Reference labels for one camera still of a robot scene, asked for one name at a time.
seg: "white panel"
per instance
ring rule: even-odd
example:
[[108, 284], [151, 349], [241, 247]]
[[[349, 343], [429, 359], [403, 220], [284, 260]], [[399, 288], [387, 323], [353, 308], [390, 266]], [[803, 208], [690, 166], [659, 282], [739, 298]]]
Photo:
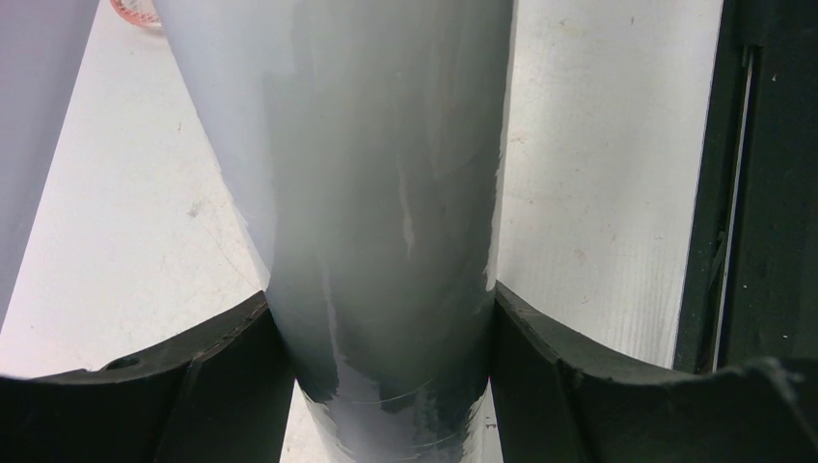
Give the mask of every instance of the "white panel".
[[0, 2], [0, 327], [96, 4]]
[[721, 1], [520, 0], [499, 278], [671, 363]]
[[168, 43], [100, 2], [0, 337], [0, 372], [100, 368], [259, 288]]

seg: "black frame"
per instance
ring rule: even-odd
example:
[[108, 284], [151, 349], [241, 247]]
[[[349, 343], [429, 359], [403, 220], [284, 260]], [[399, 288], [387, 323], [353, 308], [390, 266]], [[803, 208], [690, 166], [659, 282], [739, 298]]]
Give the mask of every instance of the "black frame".
[[278, 461], [293, 382], [258, 293], [101, 371], [0, 377], [0, 461]]
[[492, 393], [505, 463], [818, 461], [818, 362], [656, 367], [498, 291]]
[[725, 0], [676, 369], [709, 372], [763, 355], [818, 358], [816, 56], [814, 2]]

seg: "pipe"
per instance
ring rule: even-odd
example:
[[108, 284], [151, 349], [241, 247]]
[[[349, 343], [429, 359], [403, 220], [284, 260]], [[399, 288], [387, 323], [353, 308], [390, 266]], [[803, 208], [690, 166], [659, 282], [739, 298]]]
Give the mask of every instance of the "pipe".
[[156, 0], [336, 462], [479, 461], [512, 0]]

